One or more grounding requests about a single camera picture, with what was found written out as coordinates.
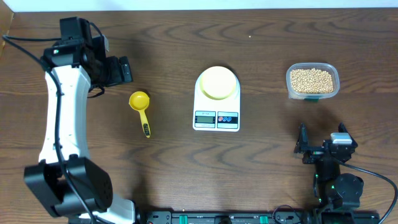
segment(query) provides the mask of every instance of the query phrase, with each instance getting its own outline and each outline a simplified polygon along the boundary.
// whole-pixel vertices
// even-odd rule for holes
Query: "clear plastic container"
[[[331,80],[333,82],[333,92],[319,93],[319,94],[299,93],[293,89],[292,81],[290,79],[290,72],[295,69],[312,69],[312,68],[326,71],[331,75]],[[287,91],[289,92],[289,98],[298,99],[298,100],[304,100],[304,99],[317,100],[317,99],[330,98],[332,96],[335,96],[337,94],[338,90],[340,89],[340,80],[338,78],[337,70],[335,67],[333,67],[332,65],[329,65],[328,63],[297,63],[297,64],[294,64],[286,72],[286,84],[287,84]]]

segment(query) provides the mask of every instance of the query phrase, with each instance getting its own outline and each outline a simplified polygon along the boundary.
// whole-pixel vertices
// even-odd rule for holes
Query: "yellow scoop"
[[[142,92],[137,91],[130,96],[129,104],[132,109],[139,112],[141,117],[142,129],[144,130],[145,136],[150,137],[150,128],[147,116],[145,115],[145,109],[149,106],[149,96]]]

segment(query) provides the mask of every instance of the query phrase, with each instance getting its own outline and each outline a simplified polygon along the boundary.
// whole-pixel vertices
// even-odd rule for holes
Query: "brown wooden surface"
[[[129,57],[134,83],[87,102],[92,161],[109,172],[114,191],[144,208],[272,210],[310,208],[313,166],[293,154],[305,122],[313,145],[343,121],[359,147],[350,164],[398,182],[398,9],[20,13],[11,35],[58,37],[58,20],[80,16],[108,37],[108,55]],[[41,55],[50,43],[21,43]],[[327,62],[340,92],[311,103],[290,100],[286,70]],[[237,133],[192,129],[199,74],[228,65],[241,82]],[[37,163],[47,119],[40,67],[7,45],[0,59],[0,223],[56,223],[25,186],[24,167]],[[151,95],[152,137],[128,105],[134,91]],[[392,187],[365,181],[361,208],[381,215]],[[397,223],[394,210],[386,223]]]

